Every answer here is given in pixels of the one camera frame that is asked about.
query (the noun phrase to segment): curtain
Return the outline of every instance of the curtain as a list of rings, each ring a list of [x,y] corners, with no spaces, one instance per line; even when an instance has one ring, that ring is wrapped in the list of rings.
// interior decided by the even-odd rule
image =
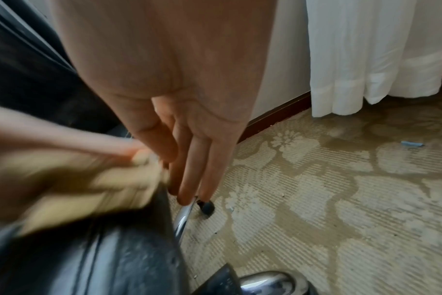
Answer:
[[[442,0],[307,0],[312,115],[363,98],[416,98],[442,82]]]

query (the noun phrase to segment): carpet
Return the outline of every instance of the carpet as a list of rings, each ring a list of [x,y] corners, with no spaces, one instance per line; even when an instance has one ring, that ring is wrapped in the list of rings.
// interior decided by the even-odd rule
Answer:
[[[442,91],[275,124],[237,146],[213,201],[183,238],[192,287],[229,262],[323,295],[442,295]]]

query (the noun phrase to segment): carpeted floor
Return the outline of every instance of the carpeted floor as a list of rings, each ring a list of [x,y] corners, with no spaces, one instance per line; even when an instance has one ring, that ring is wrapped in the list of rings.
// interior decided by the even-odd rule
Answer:
[[[229,262],[324,295],[442,294],[442,92],[280,122],[238,145],[213,200],[182,244],[194,286]]]

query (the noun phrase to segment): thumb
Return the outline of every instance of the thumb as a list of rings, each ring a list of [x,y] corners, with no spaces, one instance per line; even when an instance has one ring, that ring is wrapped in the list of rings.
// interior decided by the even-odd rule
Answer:
[[[115,96],[105,100],[132,136],[164,161],[177,158],[177,143],[170,129],[161,121],[150,99]]]

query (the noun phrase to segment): pinky finger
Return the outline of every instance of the pinky finger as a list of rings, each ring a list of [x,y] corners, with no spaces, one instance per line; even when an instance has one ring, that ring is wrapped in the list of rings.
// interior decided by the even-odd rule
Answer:
[[[199,198],[202,201],[208,202],[215,193],[231,161],[235,146],[235,141],[228,147],[215,142],[211,144],[208,162],[199,188]]]

